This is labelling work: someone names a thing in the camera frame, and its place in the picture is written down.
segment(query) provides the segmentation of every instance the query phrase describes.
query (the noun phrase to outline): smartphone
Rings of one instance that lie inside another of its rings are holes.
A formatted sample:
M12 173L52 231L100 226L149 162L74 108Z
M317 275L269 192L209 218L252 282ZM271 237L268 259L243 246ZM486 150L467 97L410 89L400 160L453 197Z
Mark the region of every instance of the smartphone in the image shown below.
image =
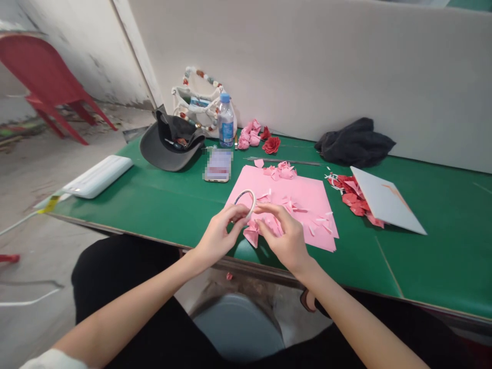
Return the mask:
M231 174L231 163L231 150L212 149L203 179L208 182L227 182Z

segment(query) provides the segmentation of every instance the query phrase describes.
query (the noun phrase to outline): white sleeve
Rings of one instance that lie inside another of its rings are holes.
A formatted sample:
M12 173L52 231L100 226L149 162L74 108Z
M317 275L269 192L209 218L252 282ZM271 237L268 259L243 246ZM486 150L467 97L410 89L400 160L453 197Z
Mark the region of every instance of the white sleeve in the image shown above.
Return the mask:
M20 369L88 369L83 362L72 359L64 352L54 348L41 356L29 360Z

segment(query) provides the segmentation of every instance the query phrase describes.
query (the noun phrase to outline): thigh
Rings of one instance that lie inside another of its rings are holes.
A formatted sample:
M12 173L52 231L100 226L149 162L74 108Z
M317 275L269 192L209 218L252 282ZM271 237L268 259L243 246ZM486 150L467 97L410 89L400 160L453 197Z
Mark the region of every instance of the thigh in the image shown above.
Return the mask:
M175 247L129 235L109 237L89 246L72 273L76 322L178 259ZM172 297L107 367L151 368L169 363L187 367L203 361L219 363L221 357Z
M443 322L417 306L349 291L431 368L469 368L473 360L465 345ZM315 338L252 363L255 367L323 365L364 368L340 330L332 324Z

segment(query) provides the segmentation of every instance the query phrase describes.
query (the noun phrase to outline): water bottle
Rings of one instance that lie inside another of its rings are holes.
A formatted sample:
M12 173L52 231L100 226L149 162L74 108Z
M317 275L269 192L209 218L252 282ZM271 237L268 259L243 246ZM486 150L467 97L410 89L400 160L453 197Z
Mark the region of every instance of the water bottle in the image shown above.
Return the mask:
M220 94L219 116L220 145L225 148L232 147L234 144L234 113L231 108L231 97L227 93Z

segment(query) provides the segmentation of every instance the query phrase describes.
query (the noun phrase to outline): baseball cap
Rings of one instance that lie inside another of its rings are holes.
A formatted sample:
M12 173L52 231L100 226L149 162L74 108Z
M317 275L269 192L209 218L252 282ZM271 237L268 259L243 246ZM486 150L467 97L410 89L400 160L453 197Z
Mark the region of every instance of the baseball cap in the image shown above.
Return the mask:
M181 117L168 115L164 105L154 111L156 122L140 141L145 160L162 170L177 172L203 146L205 134Z

